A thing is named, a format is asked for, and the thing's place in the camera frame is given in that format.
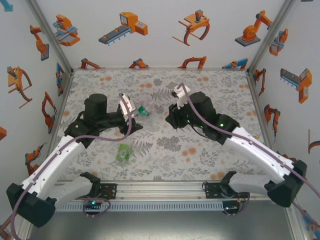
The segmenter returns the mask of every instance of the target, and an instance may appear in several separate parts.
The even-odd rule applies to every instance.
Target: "floral tablecloth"
[[[217,113],[235,118],[251,135],[263,142],[260,125],[244,71],[204,70],[78,70],[63,110],[56,145],[64,131],[91,94],[108,97],[107,111],[116,111],[118,93],[126,93],[138,105],[155,103],[149,117],[137,121],[143,129],[130,135],[125,144],[132,144],[129,161],[116,160],[120,142],[94,140],[80,154],[60,180],[73,180],[82,172],[90,172],[105,181],[206,181],[220,180],[228,171],[263,174],[255,165],[232,149],[201,137],[190,127],[174,130],[165,121],[168,107],[177,102],[171,92],[185,83],[191,93],[201,91],[209,96]],[[119,138],[118,128],[108,129],[102,137]]]

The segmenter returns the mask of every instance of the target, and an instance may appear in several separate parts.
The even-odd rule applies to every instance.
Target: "metal pole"
[[[290,10],[294,6],[297,0],[285,0],[284,4],[282,5],[281,9],[279,10],[277,16],[275,17],[272,26],[270,30],[268,31],[267,35],[265,36],[261,47],[259,48],[258,52],[254,56],[251,65],[249,67],[249,74],[253,75],[255,70],[258,67],[258,64],[260,63],[261,59],[265,55],[265,53],[268,51],[271,43],[275,39],[276,35],[278,34],[278,31],[282,25],[282,23],[285,21],[287,15],[289,14]]]
[[[48,41],[52,47],[52,49],[55,51],[57,54],[59,60],[61,61],[65,71],[68,73],[69,76],[72,74],[72,67],[62,51],[60,44],[58,43],[58,40],[55,37],[55,34],[52,32],[44,14],[42,13],[41,9],[39,8],[36,0],[25,0],[28,7],[30,8],[32,14],[34,15],[35,19],[40,25],[41,31],[45,36],[48,38]]]

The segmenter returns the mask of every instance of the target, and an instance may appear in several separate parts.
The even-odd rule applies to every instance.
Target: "patterned table surface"
[[[217,113],[236,119],[251,135],[263,142],[255,106],[244,71],[204,70],[78,70],[60,122],[55,145],[79,112],[89,95],[108,97],[107,111],[116,111],[118,93],[126,93],[138,105],[154,101],[154,112],[139,117],[143,129],[122,141],[132,144],[128,163],[116,160],[120,142],[94,140],[66,169],[60,180],[73,180],[90,172],[106,181],[206,181],[220,180],[228,171],[263,174],[255,165],[232,149],[196,134],[190,127],[174,130],[165,121],[168,107],[177,102],[172,89],[185,83],[191,93],[209,96]],[[118,128],[102,137],[120,138]]]

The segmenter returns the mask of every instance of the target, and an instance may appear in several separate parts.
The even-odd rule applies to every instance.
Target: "white wall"
[[[255,56],[261,42],[243,47],[235,42],[243,30],[253,25],[256,14],[265,10],[266,16],[275,19],[283,0],[39,0],[46,20],[52,24],[56,15],[69,18],[78,28],[80,41],[73,46],[61,46],[73,68],[87,58],[102,67],[128,68],[138,58],[150,67],[178,67],[191,57],[207,56],[204,67],[221,68],[243,58]],[[202,41],[189,36],[190,46],[175,40],[183,39],[186,27],[178,23],[198,9],[210,19],[210,31]],[[148,25],[148,35],[129,34],[110,46],[98,41],[100,37],[121,25],[119,14],[132,12],[139,21]],[[257,36],[263,40],[267,26],[261,25]]]
[[[308,129],[311,142],[320,140],[320,67],[319,67],[319,21],[320,1],[297,1],[280,30],[288,28],[288,38],[278,56],[266,53],[258,70],[266,69],[265,91],[260,100],[263,106],[270,104],[281,115],[275,146],[282,154],[301,159],[308,165],[306,178],[320,190],[320,147],[308,154]],[[300,75],[305,68],[312,73],[309,98],[298,102],[298,92],[280,80],[280,69]],[[261,81],[257,83],[260,91]],[[304,185],[298,194],[298,202],[313,218],[320,222],[320,200]]]
[[[0,7],[1,56],[0,56],[0,126],[7,130],[7,136],[0,141],[0,224],[7,219],[12,210],[6,190],[11,183],[20,184],[28,176],[25,166],[25,154],[32,153],[44,142],[50,142],[48,127],[41,111],[45,91],[49,93],[59,110],[63,96],[58,97],[56,85],[56,63],[59,62],[52,46],[49,59],[41,61],[40,52],[36,48],[36,38],[30,33],[30,25],[38,27],[38,23],[30,12],[25,1],[10,1],[12,12],[4,12]],[[42,41],[48,40],[39,33]],[[21,67],[29,75],[32,87],[25,91],[32,101],[19,109],[25,101],[14,91],[8,93],[7,67]],[[23,86],[27,81],[22,78]],[[49,104],[47,113],[54,114]],[[32,164],[40,164],[47,154],[47,144],[41,156]]]

